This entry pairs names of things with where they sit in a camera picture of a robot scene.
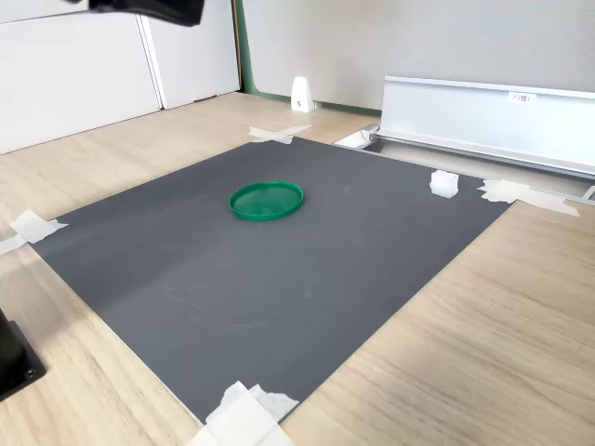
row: wooden surface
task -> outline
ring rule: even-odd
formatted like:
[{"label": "wooden surface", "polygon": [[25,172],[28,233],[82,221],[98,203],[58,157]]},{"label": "wooden surface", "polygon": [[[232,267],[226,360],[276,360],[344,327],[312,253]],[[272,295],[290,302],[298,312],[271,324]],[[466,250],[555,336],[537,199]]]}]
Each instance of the wooden surface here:
[{"label": "wooden surface", "polygon": [[[231,94],[0,156],[0,238],[246,143],[333,142],[375,118]],[[595,207],[514,204],[283,424],[296,445],[595,444]],[[47,376],[0,402],[2,445],[184,444],[196,420],[28,246],[0,307]]]}]

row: white tape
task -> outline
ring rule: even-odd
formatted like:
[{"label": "white tape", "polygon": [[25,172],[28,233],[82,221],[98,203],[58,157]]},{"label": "white tape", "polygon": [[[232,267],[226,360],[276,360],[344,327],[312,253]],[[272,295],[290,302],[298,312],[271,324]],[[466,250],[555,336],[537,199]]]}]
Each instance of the white tape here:
[{"label": "white tape", "polygon": [[280,130],[278,132],[269,132],[268,130],[262,130],[261,128],[250,127],[248,135],[257,137],[257,139],[255,139],[252,142],[277,141],[283,142],[284,144],[291,144],[291,141],[293,140],[294,135],[296,133],[299,133],[302,130],[306,130],[310,127],[311,125],[303,125],[301,127],[289,127],[285,130]]},{"label": "white tape", "polygon": [[0,242],[0,255],[15,250],[27,242],[37,243],[44,240],[48,235],[68,225],[59,223],[58,220],[45,221],[34,211],[27,209],[10,223],[10,226],[17,232],[17,235]]},{"label": "white tape", "polygon": [[532,204],[533,206],[560,212],[569,216],[580,216],[578,211],[564,202],[563,197],[557,197],[544,192],[532,190],[525,184],[511,181],[494,181],[486,179],[484,185],[478,188],[485,191],[482,198],[490,202],[513,203],[515,200]]},{"label": "white tape", "polygon": [[281,412],[269,413],[254,395],[268,403],[274,401],[277,409],[286,409],[292,401],[289,411],[298,403],[283,394],[267,394],[260,386],[248,391],[238,381],[225,391],[219,407],[206,418],[206,425],[188,446],[293,446],[277,424],[287,412],[277,419]]},{"label": "white tape", "polygon": [[453,198],[458,194],[458,175],[437,170],[431,174],[431,193],[444,198]]},{"label": "white tape", "polygon": [[27,241],[19,234],[15,235],[14,237],[10,237],[9,239],[3,240],[0,242],[0,256],[2,254],[9,253],[14,249],[20,248],[25,243],[27,243]]},{"label": "white tape", "polygon": [[351,135],[335,141],[333,144],[343,147],[349,147],[350,149],[360,149],[369,146],[372,142],[372,136],[376,134],[380,127],[378,125],[368,125],[362,130],[358,130]]},{"label": "white tape", "polygon": [[260,405],[272,415],[277,423],[291,412],[298,405],[298,401],[292,400],[284,393],[267,393],[259,384],[250,388],[250,394],[260,403]]}]

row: white cabinet door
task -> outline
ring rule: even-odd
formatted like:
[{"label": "white cabinet door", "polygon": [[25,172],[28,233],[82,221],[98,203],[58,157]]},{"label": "white cabinet door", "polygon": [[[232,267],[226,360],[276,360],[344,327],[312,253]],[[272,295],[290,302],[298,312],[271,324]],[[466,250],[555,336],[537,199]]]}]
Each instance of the white cabinet door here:
[{"label": "white cabinet door", "polygon": [[64,0],[1,0],[0,23],[67,14],[84,11],[88,8],[88,0],[83,0],[78,4]]},{"label": "white cabinet door", "polygon": [[0,153],[159,110],[131,14],[0,25]]},{"label": "white cabinet door", "polygon": [[231,0],[209,0],[193,28],[142,18],[167,109],[240,89]]}]

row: white wall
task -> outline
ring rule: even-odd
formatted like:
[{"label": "white wall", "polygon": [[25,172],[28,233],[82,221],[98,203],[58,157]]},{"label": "white wall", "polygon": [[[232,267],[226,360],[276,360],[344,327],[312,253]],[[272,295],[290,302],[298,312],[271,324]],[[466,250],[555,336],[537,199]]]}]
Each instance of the white wall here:
[{"label": "white wall", "polygon": [[88,0],[76,5],[64,0],[0,0],[0,23],[84,11],[88,7]]},{"label": "white wall", "polygon": [[159,110],[130,14],[2,24],[0,60],[0,153]]},{"label": "white wall", "polygon": [[595,91],[593,0],[244,0],[256,87],[380,109],[385,75]]},{"label": "white wall", "polygon": [[207,0],[193,28],[142,23],[165,108],[240,89],[231,0]]}]

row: green plastic lid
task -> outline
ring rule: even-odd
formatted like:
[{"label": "green plastic lid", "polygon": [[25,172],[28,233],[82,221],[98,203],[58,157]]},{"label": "green plastic lid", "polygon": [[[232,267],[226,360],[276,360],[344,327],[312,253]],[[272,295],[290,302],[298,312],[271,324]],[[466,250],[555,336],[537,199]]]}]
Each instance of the green plastic lid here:
[{"label": "green plastic lid", "polygon": [[230,209],[239,218],[274,220],[296,212],[304,203],[304,191],[288,181],[263,181],[234,192]]}]

